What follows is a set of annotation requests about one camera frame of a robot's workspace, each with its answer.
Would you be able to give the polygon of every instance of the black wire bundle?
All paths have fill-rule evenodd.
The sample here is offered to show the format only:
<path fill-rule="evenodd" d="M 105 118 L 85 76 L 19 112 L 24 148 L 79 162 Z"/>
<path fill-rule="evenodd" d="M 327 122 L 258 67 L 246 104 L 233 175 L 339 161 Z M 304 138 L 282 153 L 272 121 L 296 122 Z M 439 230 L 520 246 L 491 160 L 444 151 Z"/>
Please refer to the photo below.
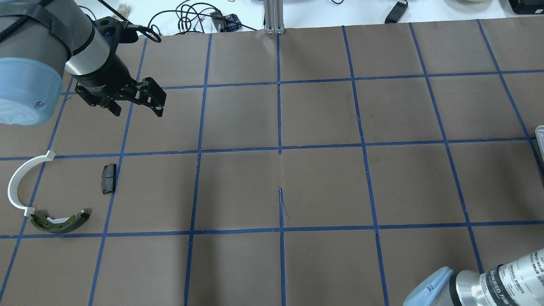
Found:
<path fill-rule="evenodd" d="M 164 13 L 176 13 L 176 16 L 178 17 L 178 23 L 177 23 L 177 29 L 178 29 L 178 33 L 175 34 L 175 35 L 183 35 L 183 34 L 186 34 L 186 33 L 201 33 L 203 34 L 205 31 L 204 31 L 204 26 L 202 25 L 202 17 L 211 17 L 212 19 L 215 19 L 215 20 L 223 20 L 224 23 L 227 25 L 228 23 L 234 23 L 236 25 L 240 25 L 242 27 L 246 27 L 248 29 L 251 29 L 251 30 L 257 30 L 257 29 L 254 29 L 252 27 L 248 27 L 242 23 L 239 23 L 239 22 L 234 22 L 234 21 L 229 21 L 229 20 L 226 20 L 225 17 L 223 17 L 223 14 L 221 13 L 221 11 L 216 8 L 215 6 L 209 4 L 209 3 L 205 3 L 205 2 L 197 2 L 197 3 L 193 3 L 193 4 L 187 4 L 189 0 L 184 0 L 182 3 L 178 4 L 178 6 L 176 6 L 176 9 L 175 10 L 164 10 L 164 11 L 160 11 L 158 13 L 156 13 L 150 20 L 149 20 L 149 23 L 147 24 L 147 27 L 148 28 L 157 28 L 158 30 L 158 27 L 157 25 L 153 25 L 152 22 L 153 22 L 153 19 L 155 19 L 155 17 L 161 15 L 161 14 L 164 14 Z M 202 8 L 202 7 L 205 7 L 203 8 L 202 10 L 198 11 L 196 8 L 199 7 L 199 8 Z M 208 15 L 208 14 L 204 14 L 204 12 L 206 10 L 215 10 L 217 12 L 219 12 L 220 16 L 211 16 L 211 15 Z"/>
<path fill-rule="evenodd" d="M 88 7 L 84 7 L 82 5 L 78 5 L 78 7 L 82 8 L 82 9 L 85 9 L 87 10 L 89 13 L 91 13 L 92 17 L 95 19 L 96 21 L 96 16 L 95 16 L 95 13 L 93 13 Z"/>
<path fill-rule="evenodd" d="M 48 5 L 53 0 L 41 0 L 38 2 L 38 5 L 41 5 L 42 7 Z M 23 26 L 28 20 L 30 19 L 29 16 L 22 16 L 19 19 L 17 19 L 14 23 L 11 24 L 11 26 L 7 27 L 5 30 L 0 32 L 0 42 L 2 42 L 4 39 L 6 39 L 9 35 L 11 35 L 13 32 L 18 30 L 20 27 Z"/>
<path fill-rule="evenodd" d="M 154 42 L 161 42 L 162 39 L 160 39 L 160 31 L 159 33 L 157 34 L 157 32 L 153 31 L 152 28 L 150 28 L 149 26 L 148 27 L 144 27 L 144 26 L 137 26 L 137 25 L 134 25 L 133 23 L 131 23 L 128 19 L 126 19 L 123 15 L 121 15 L 121 13 L 119 13 L 117 10 L 115 10 L 114 8 L 112 8 L 108 3 L 106 3 L 104 0 L 98 0 L 98 2 L 100 2 L 102 5 L 104 5 L 108 10 L 110 10 L 113 14 L 117 15 L 117 17 L 119 17 L 120 19 L 122 19 L 123 21 L 126 21 L 128 23 L 130 23 L 130 27 L 133 28 L 134 30 L 140 32 L 143 36 L 151 39 L 152 41 Z"/>

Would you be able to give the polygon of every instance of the black device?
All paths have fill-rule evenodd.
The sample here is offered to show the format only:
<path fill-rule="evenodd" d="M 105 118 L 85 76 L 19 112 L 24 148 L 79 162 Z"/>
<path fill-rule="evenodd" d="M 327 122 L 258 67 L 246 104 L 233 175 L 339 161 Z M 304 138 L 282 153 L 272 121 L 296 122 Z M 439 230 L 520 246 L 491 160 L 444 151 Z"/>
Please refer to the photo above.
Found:
<path fill-rule="evenodd" d="M 102 194 L 114 193 L 117 177 L 117 164 L 109 164 L 102 170 Z"/>
<path fill-rule="evenodd" d="M 509 0 L 516 14 L 544 14 L 544 0 Z"/>
<path fill-rule="evenodd" d="M 389 12 L 389 15 L 385 18 L 385 23 L 397 23 L 399 19 L 404 15 L 408 8 L 408 2 L 397 2 L 393 9 Z"/>
<path fill-rule="evenodd" d="M 214 11 L 210 13 L 210 16 L 212 17 L 212 21 L 215 25 L 215 29 L 217 30 L 217 32 L 228 32 L 227 24 L 225 23 L 223 14 L 220 11 Z"/>

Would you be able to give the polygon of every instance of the blue tape grid line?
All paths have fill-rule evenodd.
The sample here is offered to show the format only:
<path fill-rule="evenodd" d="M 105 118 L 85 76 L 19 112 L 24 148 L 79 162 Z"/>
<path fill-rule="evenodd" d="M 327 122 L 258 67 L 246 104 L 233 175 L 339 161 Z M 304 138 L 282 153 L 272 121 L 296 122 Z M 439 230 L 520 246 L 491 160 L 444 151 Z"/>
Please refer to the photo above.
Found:
<path fill-rule="evenodd" d="M 145 57 L 145 50 L 147 49 L 147 42 L 148 39 L 145 39 L 144 41 L 144 47 L 141 50 L 141 57 L 140 57 L 140 65 L 138 66 L 138 73 L 136 76 L 137 80 L 140 80 L 140 74 L 141 74 L 141 67 L 144 63 L 144 57 Z M 127 114 L 127 121 L 125 123 L 125 132 L 123 134 L 123 141 L 121 144 L 121 151 L 119 153 L 119 162 L 117 164 L 117 180 L 119 180 L 119 175 L 121 174 L 121 166 L 123 164 L 123 157 L 125 153 L 125 145 L 127 143 L 127 136 L 128 136 L 128 129 L 131 124 L 131 116 L 132 116 L 132 107 L 134 106 L 133 103 L 130 104 Z M 92 277 L 92 286 L 91 286 L 91 293 L 89 295 L 89 306 L 92 306 L 94 297 L 95 297 L 95 290 L 96 290 L 96 282 L 98 280 L 98 273 L 100 271 L 100 263 L 102 262 L 102 254 L 104 252 L 104 244 L 106 243 L 106 238 L 108 237 L 108 227 L 109 227 L 109 219 L 112 215 L 112 208 L 113 203 L 115 201 L 115 193 L 111 194 L 109 206 L 108 206 L 108 212 L 106 214 L 106 221 L 104 223 L 104 230 L 102 231 L 102 239 L 100 241 L 100 248 L 98 249 L 98 257 L 96 259 L 96 266 L 95 266 L 95 273 Z"/>
<path fill-rule="evenodd" d="M 504 90 L 506 91 L 508 99 L 510 100 L 510 103 L 512 104 L 512 108 L 514 109 L 514 112 L 516 113 L 516 116 L 518 120 L 520 121 L 521 128 L 523 129 L 523 133 L 525 133 L 526 140 L 529 142 L 531 150 L 533 151 L 533 155 L 535 156 L 536 162 L 539 165 L 540 173 L 544 175 L 544 167 L 542 166 L 542 162 L 539 158 L 539 155 L 536 151 L 533 141 L 531 140 L 531 136 L 529 134 L 529 131 L 527 130 L 527 126 L 523 122 L 523 118 L 521 117 L 520 110 L 517 108 L 516 102 L 514 101 L 514 97 L 512 97 L 512 93 L 510 92 L 510 89 L 508 88 L 508 85 L 506 84 L 506 80 L 504 79 L 503 72 L 500 70 L 497 59 L 495 58 L 495 54 L 493 54 L 493 49 L 491 48 L 491 45 L 489 44 L 487 36 L 485 35 L 484 28 L 482 27 L 479 19 L 476 20 L 476 22 L 478 23 L 478 27 L 480 28 L 481 35 L 484 38 L 485 45 L 487 46 L 487 50 L 489 51 L 491 59 L 493 60 L 493 63 L 495 64 L 495 68 L 497 69 L 497 74 L 499 75 L 500 81 L 502 82 L 504 86 Z"/>
<path fill-rule="evenodd" d="M 544 225 L 544 220 L 534 221 L 497 221 L 497 222 L 471 222 L 472 227 L 508 227 L 508 226 L 527 226 Z M 428 223 L 428 224 L 381 224 L 380 230 L 387 229 L 433 229 L 433 228 L 463 228 L 467 223 Z M 195 230 L 193 235 L 232 235 L 232 234 L 252 234 L 257 232 L 301 232 L 301 231 L 335 231 L 335 230 L 374 230 L 374 225 L 338 225 L 332 227 L 279 227 L 279 228 L 252 228 L 252 229 L 233 229 L 233 230 Z M 107 237 L 148 237 L 148 236 L 183 236 L 190 235 L 190 230 L 185 231 L 145 231 L 145 232 L 109 232 Z M 22 235 L 21 239 L 36 238 L 87 238 L 102 237 L 103 233 L 82 233 L 82 234 L 28 234 Z M 19 235 L 0 235 L 2 239 L 18 239 Z"/>
<path fill-rule="evenodd" d="M 277 147 L 281 155 L 281 56 L 280 56 L 280 35 L 276 35 L 276 65 L 277 65 Z"/>
<path fill-rule="evenodd" d="M 70 88 L 72 86 L 72 82 L 73 82 L 73 78 L 70 79 L 70 81 L 68 83 L 68 88 Z M 59 114 L 57 116 L 57 121 L 55 122 L 55 127 L 53 128 L 53 132 L 51 133 L 51 138 L 49 140 L 49 145 L 47 146 L 48 151 L 51 150 L 51 146 L 53 146 L 53 141 L 55 140 L 55 135 L 57 134 L 57 129 L 59 127 L 60 118 L 62 117 L 62 114 L 64 112 L 64 107 L 66 106 L 66 100 L 68 100 L 68 94 L 64 95 L 63 103 L 60 106 L 60 111 L 59 111 Z M 42 177 L 42 175 L 44 173 L 45 164 L 46 163 L 43 163 L 41 165 L 40 172 L 38 174 L 38 179 L 36 180 L 36 185 L 34 185 L 34 190 L 32 191 L 32 197 L 30 198 L 30 203 L 28 204 L 29 207 L 32 207 L 32 205 L 34 204 L 34 199 L 36 198 L 36 193 L 38 192 L 38 186 L 40 185 L 41 177 Z M 28 221 L 28 217 L 23 219 L 21 229 L 19 230 L 19 234 L 17 235 L 17 242 L 15 243 L 15 248 L 14 248 L 13 253 L 11 255 L 11 259 L 9 261 L 8 270 L 6 271 L 6 274 L 5 274 L 5 277 L 4 277 L 4 282 L 2 282 L 2 288 L 0 289 L 0 303 L 2 302 L 2 298 L 4 296 L 5 288 L 6 288 L 7 284 L 8 284 L 8 279 L 9 279 L 9 276 L 11 274 L 11 269 L 13 268 L 13 264 L 15 262 L 15 257 L 17 256 L 17 251 L 19 250 L 19 246 L 21 244 L 21 239 L 22 239 L 24 228 L 25 228 L 25 226 L 27 224 L 27 221 Z"/>
<path fill-rule="evenodd" d="M 492 139 L 455 139 L 448 140 L 449 143 L 482 143 L 482 142 L 518 142 L 527 141 L 525 137 L 516 138 L 492 138 Z M 408 141 L 408 142 L 377 142 L 366 143 L 365 146 L 390 146 L 390 145 L 417 145 L 417 144 L 442 144 L 443 140 L 421 140 L 421 141 Z M 362 146 L 360 143 L 344 143 L 344 144 L 316 144 L 316 145 L 288 145 L 282 146 L 281 150 L 297 150 L 297 149 L 328 149 L 328 148 L 353 148 Z M 222 153 L 222 152 L 242 152 L 242 151 L 275 151 L 280 147 L 266 146 L 256 148 L 227 148 L 227 149 L 209 149 L 202 150 L 203 154 L 208 153 Z M 154 152 L 131 152 L 124 153 L 124 156 L 148 156 L 148 155 L 176 155 L 176 154 L 197 154 L 197 150 L 187 151 L 154 151 Z M 79 154 L 79 155 L 57 155 L 55 159 L 69 159 L 69 158 L 100 158 L 100 157 L 119 157 L 119 153 L 106 153 L 106 154 Z M 23 157 L 0 157 L 1 161 L 26 161 L 31 159 L 30 156 Z"/>
<path fill-rule="evenodd" d="M 355 101 L 355 114 L 357 115 L 357 125 L 359 127 L 359 136 L 361 137 L 361 144 L 363 144 L 362 149 L 363 149 L 363 159 L 364 159 L 364 171 L 366 173 L 368 195 L 370 197 L 370 209 L 372 211 L 372 222 L 373 222 L 374 233 L 376 238 L 376 252 L 378 254 L 378 265 L 380 268 L 381 287 L 384 293 L 384 304 L 385 306 L 389 306 L 389 297 L 387 295 L 387 284 L 385 280 L 384 260 L 381 253 L 380 226 L 378 224 L 378 216 L 376 215 L 376 206 L 374 204 L 374 192 L 372 191 L 372 180 L 370 178 L 370 169 L 368 167 L 367 146 L 366 146 L 366 142 L 364 141 L 363 127 L 361 124 L 361 113 L 359 110 L 359 101 L 357 97 L 357 86 L 355 84 L 353 63 L 351 61 L 351 52 L 349 50 L 348 35 L 345 32 L 345 26 L 342 26 L 342 33 L 344 35 L 345 49 L 348 56 L 349 72 L 351 75 L 351 87 L 353 89 L 353 99 Z"/>
<path fill-rule="evenodd" d="M 446 131 L 444 130 L 444 126 L 442 124 L 442 119 L 440 117 L 440 112 L 438 111 L 438 105 L 436 104 L 435 95 L 434 95 L 434 93 L 432 91 L 431 82 L 429 80 L 429 76 L 427 75 L 427 69 L 425 68 L 425 62 L 423 62 L 423 56 L 421 54 L 421 50 L 419 49 L 419 44 L 417 42 L 416 32 L 413 30 L 412 23 L 409 23 L 409 26 L 410 26 L 410 32 L 412 33 L 413 42 L 416 45 L 417 55 L 419 57 L 419 61 L 421 62 L 421 68 L 423 69 L 423 74 L 425 75 L 425 81 L 427 82 L 427 87 L 429 88 L 429 95 L 431 97 L 432 106 L 435 109 L 436 119 L 438 120 L 438 125 L 440 127 L 440 132 L 442 133 L 442 138 L 444 140 L 444 146 L 446 147 L 446 153 L 448 154 L 449 163 L 450 163 L 450 166 L 452 168 L 453 178 L 455 180 L 455 185 L 457 187 L 457 193 L 459 194 L 459 200 L 461 202 L 461 208 L 463 209 L 463 214 L 465 215 L 465 222 L 466 222 L 466 226 L 467 226 L 467 229 L 468 229 L 468 234 L 469 234 L 470 239 L 471 239 L 472 248 L 474 250 L 474 257 L 476 259 L 476 264 L 478 265 L 478 270 L 480 271 L 480 273 L 483 273 L 484 270 L 483 270 L 483 267 L 482 267 L 482 264 L 481 264 L 480 253 L 478 252 L 478 246 L 476 245 L 476 239 L 474 237 L 474 232 L 472 231 L 471 220 L 470 220 L 470 218 L 468 216 L 467 207 L 465 205 L 465 197 L 463 196 L 463 191 L 461 190 L 461 183 L 459 183 L 459 177 L 457 176 L 457 170 L 455 169 L 455 163 L 453 161 L 452 152 L 451 152 L 451 150 L 449 148 L 449 142 L 448 142 L 448 138 L 446 136 Z"/>
<path fill-rule="evenodd" d="M 535 74 L 543 73 L 544 69 L 540 70 L 513 70 L 513 71 L 501 71 L 502 74 Z M 399 78 L 424 78 L 424 77 L 454 77 L 454 76 L 484 76 L 484 75 L 499 75 L 498 72 L 462 72 L 456 74 L 428 74 L 428 75 L 400 75 L 400 76 L 370 76 L 370 77 L 354 77 L 356 81 L 373 80 L 373 79 L 399 79 Z M 236 87 L 236 86 L 263 86 L 273 84 L 301 84 L 301 83 L 323 83 L 323 82 L 345 82 L 351 81 L 351 78 L 325 78 L 325 79 L 301 79 L 282 81 L 278 79 L 274 82 L 250 82 L 250 83 L 225 83 L 225 84 L 211 84 L 207 85 L 208 88 L 214 87 Z M 164 90 L 172 89 L 191 89 L 191 88 L 204 88 L 203 85 L 186 85 L 186 86 L 168 86 L 163 87 Z"/>
<path fill-rule="evenodd" d="M 212 53 L 212 37 L 213 35 L 210 34 L 208 38 L 208 53 L 206 55 L 206 72 L 204 75 L 204 88 L 202 93 L 202 109 L 200 112 L 199 146 L 197 151 L 198 157 L 196 162 L 195 192 L 193 196 L 193 212 L 191 214 L 191 231 L 189 234 L 189 246 L 187 250 L 187 269 L 185 274 L 185 292 L 184 292 L 185 306 L 187 306 L 187 303 L 189 302 L 189 282 L 190 282 L 190 276 L 191 276 L 191 263 L 193 261 L 193 240 L 194 240 L 194 234 L 195 234 L 196 204 L 197 204 L 198 192 L 199 192 L 200 163 L 202 160 L 202 133 L 204 129 L 204 113 L 206 110 L 206 94 L 208 90 L 209 58 L 210 58 L 210 54 Z"/>
<path fill-rule="evenodd" d="M 283 209 L 285 208 L 283 204 L 283 188 L 280 188 L 279 191 L 280 199 L 280 272 L 281 272 L 281 305 L 286 306 L 286 291 L 285 291 L 285 227 L 283 224 Z"/>

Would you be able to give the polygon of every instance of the white table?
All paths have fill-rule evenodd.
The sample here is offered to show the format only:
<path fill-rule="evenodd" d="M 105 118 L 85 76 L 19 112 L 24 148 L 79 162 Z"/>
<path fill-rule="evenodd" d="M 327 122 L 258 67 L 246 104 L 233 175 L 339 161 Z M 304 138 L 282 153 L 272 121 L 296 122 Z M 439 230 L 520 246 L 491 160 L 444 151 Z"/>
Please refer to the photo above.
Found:
<path fill-rule="evenodd" d="M 133 7 L 129 20 L 147 25 L 149 19 L 162 10 L 175 9 L 182 0 L 130 0 L 122 1 Z M 76 0 L 87 6 L 98 18 L 111 15 L 96 0 Z M 107 0 L 116 7 L 119 0 Z M 207 2 L 218 7 L 225 15 L 235 13 L 240 21 L 256 29 L 263 28 L 263 5 L 258 0 L 191 0 L 188 3 Z M 349 25 L 372 25 L 383 23 L 397 0 L 344 0 L 340 5 L 330 0 L 283 0 L 283 15 L 286 28 L 332 27 Z M 523 16 L 514 14 L 508 0 L 486 0 L 468 2 L 466 0 L 409 0 L 409 7 L 400 22 L 425 22 L 445 20 L 493 19 Z M 205 31 L 209 33 L 212 23 L 205 21 Z M 165 35 L 176 34 L 177 17 L 175 13 L 163 14 L 153 23 Z"/>

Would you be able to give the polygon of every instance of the grid square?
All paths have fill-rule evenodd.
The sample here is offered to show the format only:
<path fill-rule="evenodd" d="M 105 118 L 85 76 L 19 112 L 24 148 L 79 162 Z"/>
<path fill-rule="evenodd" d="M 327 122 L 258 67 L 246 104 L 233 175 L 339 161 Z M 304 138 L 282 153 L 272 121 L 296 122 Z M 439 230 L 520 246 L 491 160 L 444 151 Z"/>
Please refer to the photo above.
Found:
<path fill-rule="evenodd" d="M 189 230 L 196 154 L 126 156 L 109 232 Z"/>
<path fill-rule="evenodd" d="M 276 85 L 208 88 L 203 149 L 277 146 Z"/>
<path fill-rule="evenodd" d="M 472 230 L 485 271 L 542 248 L 544 225 L 473 227 Z"/>
<path fill-rule="evenodd" d="M 203 154 L 200 167 L 195 229 L 278 227 L 277 151 Z"/>
<path fill-rule="evenodd" d="M 285 275 L 287 305 L 384 304 L 371 230 L 286 232 Z"/>
<path fill-rule="evenodd" d="M 451 144 L 472 222 L 544 219 L 544 188 L 528 142 Z"/>
<path fill-rule="evenodd" d="M 478 271 L 465 227 L 380 230 L 380 240 L 390 305 L 402 305 L 419 283 L 441 267 Z"/>
<path fill-rule="evenodd" d="M 544 125 L 544 108 L 540 104 L 544 96 L 544 74 L 504 75 L 504 79 L 529 135 L 535 137 L 535 128 Z"/>
<path fill-rule="evenodd" d="M 282 145 L 360 143 L 351 82 L 281 87 Z"/>
<path fill-rule="evenodd" d="M 489 19 L 481 25 L 501 70 L 544 69 L 542 18 Z"/>
<path fill-rule="evenodd" d="M 524 137 L 499 76 L 430 80 L 448 139 Z"/>
<path fill-rule="evenodd" d="M 189 305 L 281 305 L 280 234 L 196 235 Z"/>
<path fill-rule="evenodd" d="M 214 34 L 208 84 L 277 81 L 276 59 L 276 36 L 264 30 Z"/>
<path fill-rule="evenodd" d="M 163 36 L 148 42 L 141 76 L 162 87 L 203 85 L 209 34 Z"/>
<path fill-rule="evenodd" d="M 93 306 L 183 304 L 188 236 L 109 237 Z"/>
<path fill-rule="evenodd" d="M 125 152 L 197 150 L 202 89 L 166 91 L 162 117 L 147 107 L 134 107 Z"/>
<path fill-rule="evenodd" d="M 361 148 L 284 150 L 286 227 L 372 225 Z"/>
<path fill-rule="evenodd" d="M 13 173 L 15 173 L 19 166 L 24 163 L 25 161 L 0 162 L 0 173 L 2 174 L 0 176 L 0 199 L 3 199 L 2 205 L 0 205 L 0 216 L 2 216 L 2 222 L 0 222 L 0 235 L 18 235 L 21 231 L 21 225 L 23 224 L 25 217 L 23 216 L 23 210 L 15 208 L 9 202 L 8 184 Z M 40 169 L 41 165 L 32 168 L 19 183 L 19 200 L 25 206 L 30 204 Z"/>
<path fill-rule="evenodd" d="M 355 77 L 423 74 L 407 23 L 350 26 L 345 31 Z"/>
<path fill-rule="evenodd" d="M 90 107 L 78 95 L 69 96 L 52 149 L 57 155 L 118 154 L 129 104 L 124 103 L 121 107 L 121 116 L 115 117 L 107 109 Z"/>
<path fill-rule="evenodd" d="M 0 124 L 0 157 L 34 157 L 47 151 L 51 134 L 57 123 L 63 98 L 51 118 L 43 124 L 34 126 Z"/>
<path fill-rule="evenodd" d="M 118 161 L 117 157 L 69 158 L 46 163 L 33 206 L 53 219 L 70 217 L 87 208 L 89 220 L 73 233 L 102 232 L 110 201 L 110 195 L 102 194 L 100 188 L 102 169 Z M 24 233 L 45 234 L 30 221 Z"/>
<path fill-rule="evenodd" d="M 0 279 L 4 281 L 17 239 L 0 240 Z"/>
<path fill-rule="evenodd" d="M 414 23 L 429 74 L 497 71 L 476 20 Z"/>
<path fill-rule="evenodd" d="M 99 248 L 98 237 L 21 240 L 2 305 L 87 305 Z"/>
<path fill-rule="evenodd" d="M 443 144 L 369 146 L 380 224 L 465 222 Z"/>
<path fill-rule="evenodd" d="M 350 77 L 340 27 L 289 29 L 280 36 L 280 61 L 282 81 Z"/>
<path fill-rule="evenodd" d="M 423 78 L 357 81 L 367 143 L 442 139 Z"/>

